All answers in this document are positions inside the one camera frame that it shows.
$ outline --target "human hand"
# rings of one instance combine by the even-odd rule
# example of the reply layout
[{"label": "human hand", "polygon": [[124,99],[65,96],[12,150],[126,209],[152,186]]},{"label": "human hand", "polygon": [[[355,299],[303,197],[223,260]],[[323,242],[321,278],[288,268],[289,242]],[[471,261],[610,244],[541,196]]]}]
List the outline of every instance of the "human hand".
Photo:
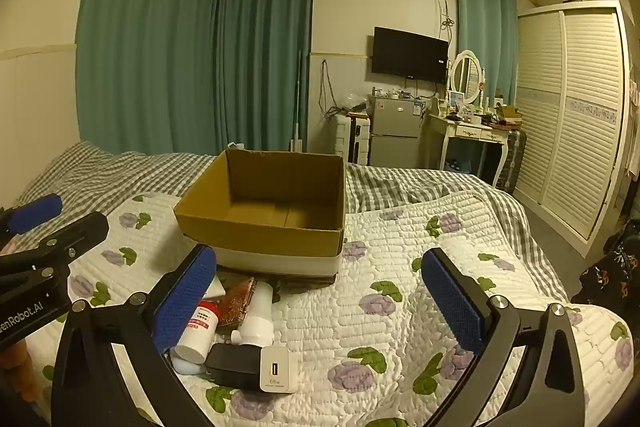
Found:
[{"label": "human hand", "polygon": [[24,340],[0,351],[0,367],[4,369],[9,384],[24,401],[35,402],[38,399],[36,375]]}]

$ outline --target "television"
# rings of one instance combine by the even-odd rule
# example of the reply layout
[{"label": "television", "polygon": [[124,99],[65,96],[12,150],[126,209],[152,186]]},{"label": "television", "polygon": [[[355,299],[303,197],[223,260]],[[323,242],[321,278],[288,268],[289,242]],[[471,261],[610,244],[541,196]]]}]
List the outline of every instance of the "television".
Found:
[{"label": "television", "polygon": [[445,84],[448,51],[447,41],[376,27],[371,72]]}]

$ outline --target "floor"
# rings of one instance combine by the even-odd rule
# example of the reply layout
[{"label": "floor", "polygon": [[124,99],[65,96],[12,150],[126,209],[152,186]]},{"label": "floor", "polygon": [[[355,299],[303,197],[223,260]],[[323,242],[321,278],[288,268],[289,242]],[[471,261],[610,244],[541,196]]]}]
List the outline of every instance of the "floor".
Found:
[{"label": "floor", "polygon": [[542,248],[552,264],[569,298],[581,289],[580,274],[587,268],[587,263],[562,236],[540,219],[533,211],[525,207],[531,235]]}]

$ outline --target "refrigerator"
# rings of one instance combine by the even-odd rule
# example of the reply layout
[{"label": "refrigerator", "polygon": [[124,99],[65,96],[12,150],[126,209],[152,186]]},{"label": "refrigerator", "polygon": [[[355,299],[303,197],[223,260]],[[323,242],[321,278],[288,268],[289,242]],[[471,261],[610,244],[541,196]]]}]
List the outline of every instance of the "refrigerator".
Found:
[{"label": "refrigerator", "polygon": [[372,98],[369,165],[418,168],[422,102],[377,96]]}]

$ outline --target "louvered door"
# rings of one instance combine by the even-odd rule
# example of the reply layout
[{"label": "louvered door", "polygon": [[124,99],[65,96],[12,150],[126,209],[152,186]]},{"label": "louvered door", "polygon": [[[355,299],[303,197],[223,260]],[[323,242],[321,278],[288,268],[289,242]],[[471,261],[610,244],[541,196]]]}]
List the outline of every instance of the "louvered door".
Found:
[{"label": "louvered door", "polygon": [[587,239],[604,202],[620,137],[618,16],[610,8],[566,10],[564,34],[566,97],[541,204]]},{"label": "louvered door", "polygon": [[516,107],[522,113],[527,146],[516,187],[535,201],[542,188],[556,139],[562,86],[560,14],[521,17]]}]

